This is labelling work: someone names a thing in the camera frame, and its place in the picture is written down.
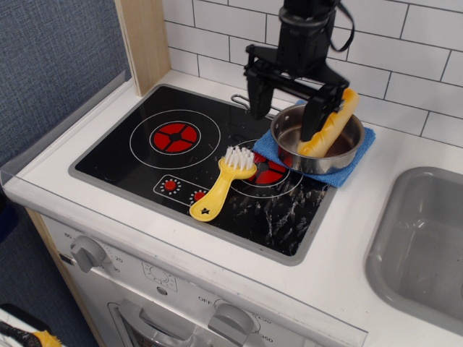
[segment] white tile wall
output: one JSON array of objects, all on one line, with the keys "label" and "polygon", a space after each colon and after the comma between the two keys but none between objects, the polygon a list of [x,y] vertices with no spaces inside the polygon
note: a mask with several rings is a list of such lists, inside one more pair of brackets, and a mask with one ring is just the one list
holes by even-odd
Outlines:
[{"label": "white tile wall", "polygon": [[[163,0],[173,69],[246,88],[245,48],[276,46],[284,0]],[[463,1],[343,0],[357,32],[328,64],[361,96],[363,121],[463,147]],[[338,12],[338,47],[351,24]],[[276,97],[294,100],[276,92]]]}]

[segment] gray sink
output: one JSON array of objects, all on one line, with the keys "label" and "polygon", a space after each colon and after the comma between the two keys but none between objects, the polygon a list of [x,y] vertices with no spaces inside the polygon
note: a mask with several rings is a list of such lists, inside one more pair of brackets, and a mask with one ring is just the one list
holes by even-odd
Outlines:
[{"label": "gray sink", "polygon": [[413,168],[396,181],[366,262],[388,304],[463,335],[463,175]]}]

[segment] white bristles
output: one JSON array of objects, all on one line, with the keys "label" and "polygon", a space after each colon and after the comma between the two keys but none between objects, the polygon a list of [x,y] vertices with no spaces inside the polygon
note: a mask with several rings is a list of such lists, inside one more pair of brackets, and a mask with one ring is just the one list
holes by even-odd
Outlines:
[{"label": "white bristles", "polygon": [[254,163],[254,153],[247,148],[236,146],[228,147],[225,153],[225,164],[234,170],[239,168],[241,171],[250,170]]}]

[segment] metal pot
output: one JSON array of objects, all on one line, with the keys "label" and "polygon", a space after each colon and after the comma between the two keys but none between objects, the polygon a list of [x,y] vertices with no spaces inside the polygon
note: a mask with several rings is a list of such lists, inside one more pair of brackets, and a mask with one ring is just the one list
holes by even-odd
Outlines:
[{"label": "metal pot", "polygon": [[360,120],[352,115],[324,158],[297,153],[305,105],[294,105],[279,112],[271,123],[271,134],[279,145],[279,158],[285,165],[305,174],[332,174],[348,166],[365,138]]}]

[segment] black cooktop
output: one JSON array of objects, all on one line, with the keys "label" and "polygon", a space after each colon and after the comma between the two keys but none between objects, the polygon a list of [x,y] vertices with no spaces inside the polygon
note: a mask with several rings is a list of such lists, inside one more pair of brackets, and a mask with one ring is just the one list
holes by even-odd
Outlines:
[{"label": "black cooktop", "polygon": [[293,257],[310,245],[335,189],[259,155],[258,172],[233,182],[216,219],[189,216],[190,205],[215,183],[227,147],[252,149],[270,122],[232,103],[162,85],[70,173],[256,252]]}]

